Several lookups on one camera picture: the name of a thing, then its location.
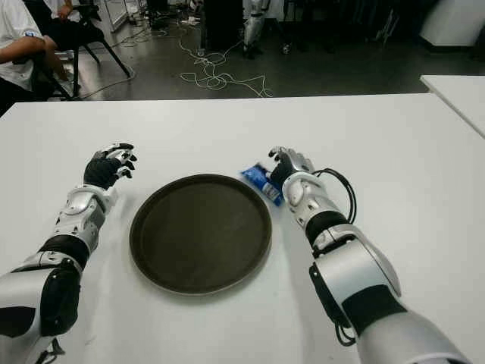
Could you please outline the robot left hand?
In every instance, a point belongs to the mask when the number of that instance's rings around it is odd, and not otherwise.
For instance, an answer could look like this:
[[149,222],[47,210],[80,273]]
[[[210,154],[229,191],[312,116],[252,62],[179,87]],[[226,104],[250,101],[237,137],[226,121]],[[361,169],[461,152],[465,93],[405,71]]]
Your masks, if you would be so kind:
[[113,143],[95,152],[83,174],[85,185],[108,190],[121,178],[131,179],[137,157],[129,143]]

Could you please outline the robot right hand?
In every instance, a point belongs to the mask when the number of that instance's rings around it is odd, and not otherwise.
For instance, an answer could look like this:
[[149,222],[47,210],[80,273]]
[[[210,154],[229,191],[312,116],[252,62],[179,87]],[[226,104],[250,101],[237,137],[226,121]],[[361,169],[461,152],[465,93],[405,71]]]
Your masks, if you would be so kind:
[[268,156],[276,162],[276,167],[270,173],[270,179],[279,187],[284,181],[297,172],[313,173],[314,165],[309,158],[291,148],[275,146]]

